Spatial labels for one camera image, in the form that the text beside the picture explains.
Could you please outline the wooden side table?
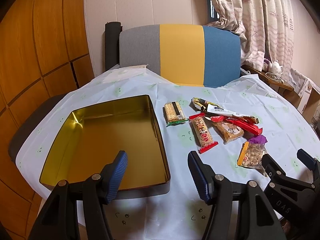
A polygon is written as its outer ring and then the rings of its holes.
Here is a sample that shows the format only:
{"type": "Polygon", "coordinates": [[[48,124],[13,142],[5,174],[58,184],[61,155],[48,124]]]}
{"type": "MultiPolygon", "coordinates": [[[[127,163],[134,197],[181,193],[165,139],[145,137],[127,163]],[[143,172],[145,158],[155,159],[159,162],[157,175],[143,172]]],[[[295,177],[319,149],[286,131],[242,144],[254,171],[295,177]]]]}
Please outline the wooden side table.
{"type": "Polygon", "coordinates": [[[293,91],[293,87],[291,85],[289,85],[287,82],[285,82],[281,78],[276,77],[272,73],[267,75],[266,72],[260,72],[260,71],[255,70],[255,69],[253,69],[253,68],[251,68],[250,66],[247,66],[247,65],[242,65],[242,69],[244,69],[247,72],[250,72],[251,74],[258,74],[259,78],[261,80],[263,80],[268,85],[275,85],[275,86],[278,86],[280,88],[283,88],[283,89],[286,89],[286,90],[289,90],[289,91],[293,91]]]}

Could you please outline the floral beige curtain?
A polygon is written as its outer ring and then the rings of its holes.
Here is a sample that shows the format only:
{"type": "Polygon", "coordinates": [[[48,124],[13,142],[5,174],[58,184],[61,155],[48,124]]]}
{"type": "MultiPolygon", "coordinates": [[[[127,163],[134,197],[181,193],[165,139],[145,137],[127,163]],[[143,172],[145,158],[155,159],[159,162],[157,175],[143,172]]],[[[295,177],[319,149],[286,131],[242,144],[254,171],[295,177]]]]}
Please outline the floral beige curtain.
{"type": "Polygon", "coordinates": [[[291,0],[212,0],[219,19],[212,27],[240,37],[241,63],[258,71],[264,59],[278,62],[289,79],[294,27],[291,0]]]}

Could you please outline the purple snack pack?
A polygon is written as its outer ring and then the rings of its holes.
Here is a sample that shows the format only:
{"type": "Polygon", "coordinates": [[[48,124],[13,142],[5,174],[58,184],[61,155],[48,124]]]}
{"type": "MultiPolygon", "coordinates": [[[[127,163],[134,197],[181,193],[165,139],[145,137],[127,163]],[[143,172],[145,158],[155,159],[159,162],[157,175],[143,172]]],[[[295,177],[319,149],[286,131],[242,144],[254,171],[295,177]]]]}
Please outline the purple snack pack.
{"type": "Polygon", "coordinates": [[[251,137],[248,142],[252,143],[252,144],[266,144],[268,142],[268,140],[266,139],[266,137],[262,134],[257,135],[257,136],[253,136],[251,137]]]}

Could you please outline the peanut bag orange edge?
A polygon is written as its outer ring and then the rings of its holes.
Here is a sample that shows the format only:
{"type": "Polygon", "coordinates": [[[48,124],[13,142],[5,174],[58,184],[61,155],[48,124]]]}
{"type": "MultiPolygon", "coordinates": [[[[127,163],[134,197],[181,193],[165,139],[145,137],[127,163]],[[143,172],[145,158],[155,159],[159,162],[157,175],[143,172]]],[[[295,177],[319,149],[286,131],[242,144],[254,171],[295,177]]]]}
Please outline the peanut bag orange edge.
{"type": "Polygon", "coordinates": [[[267,154],[267,150],[264,144],[247,141],[242,146],[237,165],[256,170],[262,169],[262,157],[265,154],[267,154]]]}

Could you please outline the black rolled mat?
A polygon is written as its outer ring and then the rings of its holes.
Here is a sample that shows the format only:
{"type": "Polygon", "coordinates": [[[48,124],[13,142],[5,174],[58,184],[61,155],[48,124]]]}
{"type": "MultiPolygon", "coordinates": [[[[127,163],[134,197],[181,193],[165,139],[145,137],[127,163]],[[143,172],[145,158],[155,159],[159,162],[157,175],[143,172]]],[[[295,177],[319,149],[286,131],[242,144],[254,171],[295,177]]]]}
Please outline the black rolled mat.
{"type": "Polygon", "coordinates": [[[120,22],[105,24],[105,70],[119,64],[119,37],[123,28],[120,22]]]}

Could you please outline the cracker pack green end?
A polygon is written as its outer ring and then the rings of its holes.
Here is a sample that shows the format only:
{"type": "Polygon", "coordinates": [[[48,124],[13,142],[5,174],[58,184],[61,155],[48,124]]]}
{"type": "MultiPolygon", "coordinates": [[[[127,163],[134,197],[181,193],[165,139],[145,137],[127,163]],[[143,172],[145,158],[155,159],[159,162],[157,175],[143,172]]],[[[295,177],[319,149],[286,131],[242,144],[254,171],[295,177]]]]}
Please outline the cracker pack green end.
{"type": "Polygon", "coordinates": [[[165,119],[167,126],[183,124],[188,118],[183,113],[180,103],[177,101],[169,102],[164,105],[165,119]]]}

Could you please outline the long red-end biscuit bar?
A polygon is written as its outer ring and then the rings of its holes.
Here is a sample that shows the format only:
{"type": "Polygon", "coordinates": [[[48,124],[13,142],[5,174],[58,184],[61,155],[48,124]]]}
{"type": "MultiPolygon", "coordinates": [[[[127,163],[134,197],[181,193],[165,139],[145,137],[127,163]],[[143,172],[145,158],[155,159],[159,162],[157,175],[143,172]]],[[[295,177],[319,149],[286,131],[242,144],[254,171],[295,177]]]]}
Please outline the long red-end biscuit bar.
{"type": "Polygon", "coordinates": [[[192,123],[200,144],[199,154],[203,154],[219,144],[212,138],[212,135],[204,121],[204,113],[189,116],[189,121],[192,123]]]}

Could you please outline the round woven coaster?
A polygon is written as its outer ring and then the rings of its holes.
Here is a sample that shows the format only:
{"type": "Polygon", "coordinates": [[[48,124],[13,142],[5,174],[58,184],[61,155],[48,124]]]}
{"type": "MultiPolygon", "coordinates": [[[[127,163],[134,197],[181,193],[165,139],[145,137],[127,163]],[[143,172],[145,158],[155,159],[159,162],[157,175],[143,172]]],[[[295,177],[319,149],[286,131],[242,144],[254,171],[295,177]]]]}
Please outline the round woven coaster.
{"type": "Polygon", "coordinates": [[[271,73],[271,72],[266,72],[266,73],[265,73],[265,76],[266,76],[268,79],[270,79],[270,80],[272,80],[272,81],[274,81],[274,82],[283,83],[282,78],[281,78],[279,75],[277,75],[277,74],[274,74],[274,73],[271,73]]]}

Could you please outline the cardboard box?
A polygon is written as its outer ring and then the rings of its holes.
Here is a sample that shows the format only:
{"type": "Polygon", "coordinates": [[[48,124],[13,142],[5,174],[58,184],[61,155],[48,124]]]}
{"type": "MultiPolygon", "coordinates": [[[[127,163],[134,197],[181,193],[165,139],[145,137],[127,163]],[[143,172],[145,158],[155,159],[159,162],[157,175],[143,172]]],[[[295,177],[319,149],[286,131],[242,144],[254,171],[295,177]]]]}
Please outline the cardboard box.
{"type": "Polygon", "coordinates": [[[306,109],[312,89],[319,93],[319,87],[310,78],[293,68],[291,68],[289,72],[289,84],[300,98],[297,109],[302,114],[306,109]]]}

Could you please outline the gold rectangular tin box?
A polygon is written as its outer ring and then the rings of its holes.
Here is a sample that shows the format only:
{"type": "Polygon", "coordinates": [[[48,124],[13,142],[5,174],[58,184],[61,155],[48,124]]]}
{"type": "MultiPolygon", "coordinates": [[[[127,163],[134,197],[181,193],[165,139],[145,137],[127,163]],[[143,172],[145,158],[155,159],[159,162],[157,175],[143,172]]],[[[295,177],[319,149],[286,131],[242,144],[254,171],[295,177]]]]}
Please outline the gold rectangular tin box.
{"type": "Polygon", "coordinates": [[[44,162],[39,182],[52,190],[60,180],[84,181],[128,156],[117,199],[166,194],[170,170],[161,130],[149,95],[132,96],[72,111],[44,162]]]}

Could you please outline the yellow black snack wrapper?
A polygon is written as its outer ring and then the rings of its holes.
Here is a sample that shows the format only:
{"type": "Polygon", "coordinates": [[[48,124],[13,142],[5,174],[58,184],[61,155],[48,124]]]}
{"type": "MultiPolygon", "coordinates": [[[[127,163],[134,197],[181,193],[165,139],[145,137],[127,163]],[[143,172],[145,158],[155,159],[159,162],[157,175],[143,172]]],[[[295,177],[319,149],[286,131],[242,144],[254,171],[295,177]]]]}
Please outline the yellow black snack wrapper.
{"type": "Polygon", "coordinates": [[[259,119],[255,116],[236,113],[234,111],[227,110],[213,102],[210,102],[201,98],[192,98],[191,102],[193,103],[193,106],[197,110],[206,114],[222,115],[229,118],[242,119],[242,120],[245,120],[246,122],[250,122],[253,124],[259,124],[259,119]]]}

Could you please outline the light blue patterned tablecloth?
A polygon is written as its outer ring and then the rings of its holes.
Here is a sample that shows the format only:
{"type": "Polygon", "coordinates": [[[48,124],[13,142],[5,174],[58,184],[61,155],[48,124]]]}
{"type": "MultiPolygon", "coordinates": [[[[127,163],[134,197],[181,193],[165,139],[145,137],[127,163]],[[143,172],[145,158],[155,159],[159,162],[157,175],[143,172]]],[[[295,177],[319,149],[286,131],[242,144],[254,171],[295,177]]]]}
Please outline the light blue patterned tablecloth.
{"type": "Polygon", "coordinates": [[[255,75],[243,76],[220,88],[178,86],[146,68],[109,70],[84,87],[68,93],[32,131],[16,157],[27,183],[42,197],[49,190],[39,178],[49,149],[71,111],[81,107],[148,94],[161,128],[171,173],[170,191],[160,196],[114,200],[105,207],[116,239],[200,239],[210,207],[199,198],[187,165],[187,155],[196,150],[196,138],[187,123],[167,126],[163,106],[178,101],[186,116],[193,115],[194,97],[231,111],[255,116],[267,139],[266,149],[286,174],[311,181],[311,172],[297,159],[304,149],[319,157],[319,139],[302,115],[255,75]]]}

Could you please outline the red foil snack pack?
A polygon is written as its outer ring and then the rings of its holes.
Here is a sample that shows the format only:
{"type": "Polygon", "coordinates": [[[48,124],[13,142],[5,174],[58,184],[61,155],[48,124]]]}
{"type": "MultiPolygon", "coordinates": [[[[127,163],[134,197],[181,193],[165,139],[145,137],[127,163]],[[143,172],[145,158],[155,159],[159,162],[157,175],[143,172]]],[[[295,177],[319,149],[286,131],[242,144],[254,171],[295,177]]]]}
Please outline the red foil snack pack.
{"type": "Polygon", "coordinates": [[[230,118],[226,116],[211,116],[208,118],[208,120],[218,123],[218,122],[228,122],[230,124],[234,124],[236,126],[239,126],[243,130],[252,133],[253,135],[260,135],[263,132],[262,128],[259,128],[256,124],[244,121],[242,119],[235,119],[235,118],[230,118]]]}

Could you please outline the grey yellow blue chair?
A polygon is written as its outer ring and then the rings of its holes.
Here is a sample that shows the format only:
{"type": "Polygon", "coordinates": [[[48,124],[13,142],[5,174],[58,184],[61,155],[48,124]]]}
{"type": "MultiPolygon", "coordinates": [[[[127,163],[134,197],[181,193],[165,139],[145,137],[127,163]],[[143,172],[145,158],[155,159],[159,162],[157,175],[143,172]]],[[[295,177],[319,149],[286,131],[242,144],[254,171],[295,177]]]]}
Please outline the grey yellow blue chair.
{"type": "Polygon", "coordinates": [[[220,87],[240,77],[240,38],[204,25],[135,27],[119,35],[119,65],[145,65],[177,85],[220,87]]]}

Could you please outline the white teapot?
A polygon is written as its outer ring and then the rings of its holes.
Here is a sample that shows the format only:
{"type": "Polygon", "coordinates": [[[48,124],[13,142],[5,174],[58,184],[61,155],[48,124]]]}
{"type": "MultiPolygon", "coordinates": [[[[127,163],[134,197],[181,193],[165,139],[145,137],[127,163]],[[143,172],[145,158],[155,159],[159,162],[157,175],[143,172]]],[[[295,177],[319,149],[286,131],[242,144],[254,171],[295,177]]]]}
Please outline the white teapot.
{"type": "Polygon", "coordinates": [[[277,76],[281,76],[283,73],[283,67],[278,63],[278,61],[269,62],[268,71],[277,76]]]}

